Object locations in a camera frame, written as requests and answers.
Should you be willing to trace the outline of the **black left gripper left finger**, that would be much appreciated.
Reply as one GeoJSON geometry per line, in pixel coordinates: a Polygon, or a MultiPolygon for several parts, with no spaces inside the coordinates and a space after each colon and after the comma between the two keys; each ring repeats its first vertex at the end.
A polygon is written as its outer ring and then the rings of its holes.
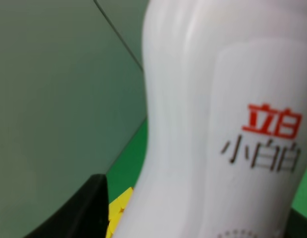
{"type": "Polygon", "coordinates": [[[107,179],[92,175],[52,216],[27,238],[104,238],[109,224],[107,179]]]}

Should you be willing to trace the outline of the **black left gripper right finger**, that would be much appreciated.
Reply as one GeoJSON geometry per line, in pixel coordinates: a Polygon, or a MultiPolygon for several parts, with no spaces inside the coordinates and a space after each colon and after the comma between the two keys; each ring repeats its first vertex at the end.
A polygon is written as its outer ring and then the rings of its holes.
{"type": "Polygon", "coordinates": [[[286,238],[307,238],[307,218],[291,209],[286,230],[286,238]]]}

